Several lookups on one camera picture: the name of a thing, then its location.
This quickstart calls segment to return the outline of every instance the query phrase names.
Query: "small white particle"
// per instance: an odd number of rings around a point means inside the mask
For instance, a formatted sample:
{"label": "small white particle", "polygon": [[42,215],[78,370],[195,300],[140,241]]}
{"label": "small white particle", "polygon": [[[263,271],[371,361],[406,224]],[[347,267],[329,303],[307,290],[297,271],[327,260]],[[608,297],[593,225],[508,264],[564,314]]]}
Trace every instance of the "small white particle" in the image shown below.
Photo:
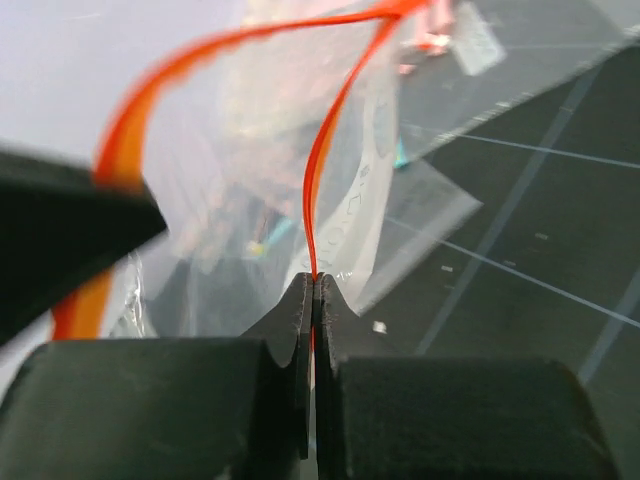
{"label": "small white particle", "polygon": [[373,322],[373,331],[378,333],[387,333],[387,326],[383,322]]}

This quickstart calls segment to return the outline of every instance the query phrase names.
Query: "dark table surface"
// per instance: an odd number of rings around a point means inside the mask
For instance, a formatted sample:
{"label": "dark table surface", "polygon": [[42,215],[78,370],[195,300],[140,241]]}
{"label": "dark table surface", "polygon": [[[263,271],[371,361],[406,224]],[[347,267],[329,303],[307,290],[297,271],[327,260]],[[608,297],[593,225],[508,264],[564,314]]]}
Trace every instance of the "dark table surface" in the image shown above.
{"label": "dark table surface", "polygon": [[634,46],[428,155],[483,206],[365,315],[399,353],[565,363],[629,479],[640,478],[639,82]]}

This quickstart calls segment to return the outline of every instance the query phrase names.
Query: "white label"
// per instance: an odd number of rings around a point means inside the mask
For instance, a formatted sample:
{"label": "white label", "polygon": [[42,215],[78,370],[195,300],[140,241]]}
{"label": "white label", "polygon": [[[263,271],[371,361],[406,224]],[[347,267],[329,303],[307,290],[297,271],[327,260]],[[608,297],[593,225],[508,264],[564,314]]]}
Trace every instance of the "white label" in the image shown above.
{"label": "white label", "polygon": [[464,73],[475,77],[507,56],[504,48],[473,3],[458,8],[451,49]]}

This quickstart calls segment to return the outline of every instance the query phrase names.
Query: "orange strip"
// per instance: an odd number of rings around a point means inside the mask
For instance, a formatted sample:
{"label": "orange strip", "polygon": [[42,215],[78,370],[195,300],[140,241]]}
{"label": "orange strip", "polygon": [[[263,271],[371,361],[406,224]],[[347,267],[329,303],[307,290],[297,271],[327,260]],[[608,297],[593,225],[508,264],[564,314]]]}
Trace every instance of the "orange strip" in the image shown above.
{"label": "orange strip", "polygon": [[[337,119],[357,75],[373,53],[389,37],[399,21],[412,11],[430,3],[425,0],[382,0],[374,7],[352,15],[284,23],[243,29],[216,35],[171,57],[147,77],[124,102],[115,122],[107,131],[100,149],[94,172],[94,180],[100,184],[120,186],[128,189],[142,187],[142,160],[145,133],[149,116],[162,91],[172,83],[185,78],[198,64],[211,61],[224,50],[229,50],[250,40],[258,40],[276,33],[300,28],[341,25],[369,20],[386,20],[366,53],[351,72],[325,119],[305,171],[303,189],[304,222],[311,255],[312,273],[317,275],[315,244],[313,238],[313,215],[318,185],[331,147],[331,138]],[[111,274],[103,274],[81,287],[54,308],[54,338],[90,338],[99,334],[99,326],[106,306]]]}

